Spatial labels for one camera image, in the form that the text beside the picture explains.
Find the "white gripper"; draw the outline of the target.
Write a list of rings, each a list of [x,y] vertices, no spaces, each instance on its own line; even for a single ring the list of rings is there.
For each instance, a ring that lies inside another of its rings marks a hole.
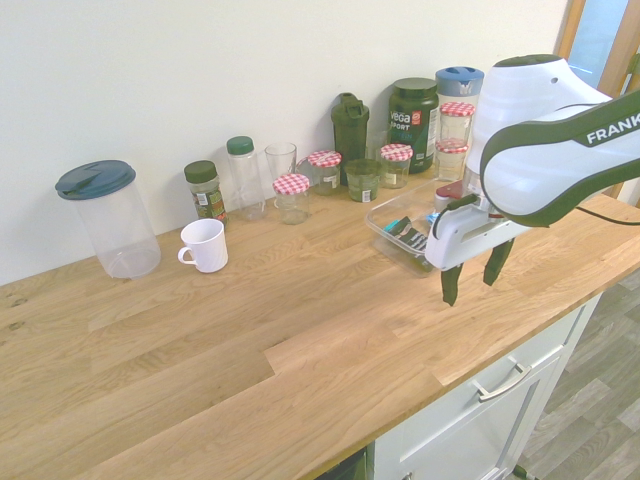
[[[511,220],[491,219],[486,211],[477,207],[442,212],[429,232],[425,257],[442,270],[443,301],[449,306],[455,304],[462,264],[490,249],[483,282],[492,286],[511,253],[514,238],[528,230]]]

